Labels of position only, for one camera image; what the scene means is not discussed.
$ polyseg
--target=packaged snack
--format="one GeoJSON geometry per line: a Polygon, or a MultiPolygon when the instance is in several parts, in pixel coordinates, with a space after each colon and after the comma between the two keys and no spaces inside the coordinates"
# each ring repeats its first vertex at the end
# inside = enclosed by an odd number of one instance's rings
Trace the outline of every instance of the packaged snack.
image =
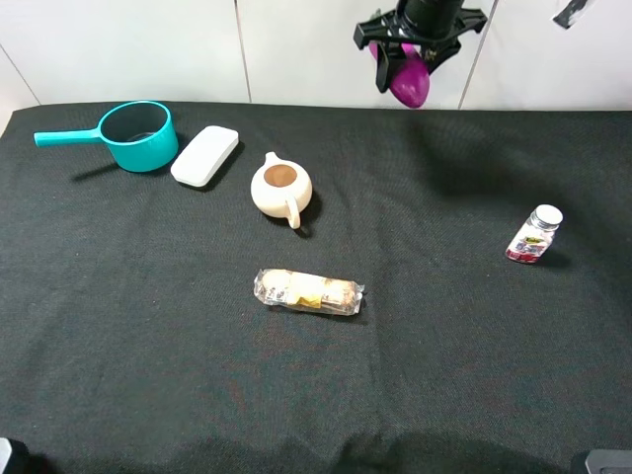
{"type": "Polygon", "coordinates": [[[355,281],[290,270],[259,270],[255,278],[255,296],[262,303],[297,311],[352,316],[359,312],[363,291],[355,281]]]}

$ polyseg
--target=white cap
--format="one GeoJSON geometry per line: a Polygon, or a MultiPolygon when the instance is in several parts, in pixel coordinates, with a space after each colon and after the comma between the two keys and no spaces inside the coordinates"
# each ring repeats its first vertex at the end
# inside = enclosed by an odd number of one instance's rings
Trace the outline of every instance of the white cap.
{"type": "Polygon", "coordinates": [[[542,204],[539,205],[535,209],[535,215],[542,222],[545,222],[549,225],[560,225],[564,216],[560,209],[550,204],[542,204]]]}

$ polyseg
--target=wall tile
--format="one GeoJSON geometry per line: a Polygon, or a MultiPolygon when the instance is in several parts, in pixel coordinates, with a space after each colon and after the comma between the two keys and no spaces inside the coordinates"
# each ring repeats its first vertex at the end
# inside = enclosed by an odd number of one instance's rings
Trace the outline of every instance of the wall tile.
{"type": "MultiPolygon", "coordinates": [[[[353,42],[356,23],[391,0],[238,0],[253,102],[335,107],[401,106],[375,88],[375,63],[353,42]]],[[[493,0],[466,2],[489,13],[493,0]]],[[[458,107],[479,35],[433,74],[427,108],[458,107]]]]}
{"type": "Polygon", "coordinates": [[[233,0],[5,1],[0,42],[45,104],[248,101],[233,0]]]}
{"type": "Polygon", "coordinates": [[[500,0],[464,108],[632,109],[632,2],[598,0],[564,30],[567,3],[500,0]]]}
{"type": "Polygon", "coordinates": [[[0,135],[4,131],[11,112],[36,106],[38,100],[24,83],[9,57],[0,48],[0,135]]]}

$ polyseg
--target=saucepan handle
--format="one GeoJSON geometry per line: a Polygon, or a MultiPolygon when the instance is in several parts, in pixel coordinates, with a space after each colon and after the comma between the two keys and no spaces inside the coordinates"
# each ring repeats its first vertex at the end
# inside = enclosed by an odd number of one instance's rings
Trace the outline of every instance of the saucepan handle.
{"type": "Polygon", "coordinates": [[[38,131],[33,134],[33,138],[37,146],[99,143],[102,141],[98,128],[74,131],[38,131]]]}

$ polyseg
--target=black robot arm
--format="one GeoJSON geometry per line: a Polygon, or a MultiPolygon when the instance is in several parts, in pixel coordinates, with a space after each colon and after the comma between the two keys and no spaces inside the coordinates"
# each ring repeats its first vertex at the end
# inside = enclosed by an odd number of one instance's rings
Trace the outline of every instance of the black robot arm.
{"type": "Polygon", "coordinates": [[[359,49],[377,44],[376,85],[386,92],[393,74],[406,60],[403,43],[417,44],[430,73],[456,54],[458,37],[474,30],[481,33],[487,17],[481,10],[462,8],[464,0],[399,0],[397,8],[378,12],[368,22],[355,26],[359,49]]]}

